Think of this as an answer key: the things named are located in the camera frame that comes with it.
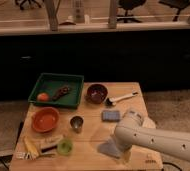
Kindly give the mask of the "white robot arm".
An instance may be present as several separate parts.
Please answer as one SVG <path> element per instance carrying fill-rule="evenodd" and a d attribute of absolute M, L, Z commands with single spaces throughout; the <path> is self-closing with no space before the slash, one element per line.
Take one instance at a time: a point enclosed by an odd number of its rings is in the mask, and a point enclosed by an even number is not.
<path fill-rule="evenodd" d="M 190 133 L 144 127 L 148 121 L 149 117 L 128 110 L 114 130 L 117 148 L 124 152 L 137 145 L 190 162 Z"/>

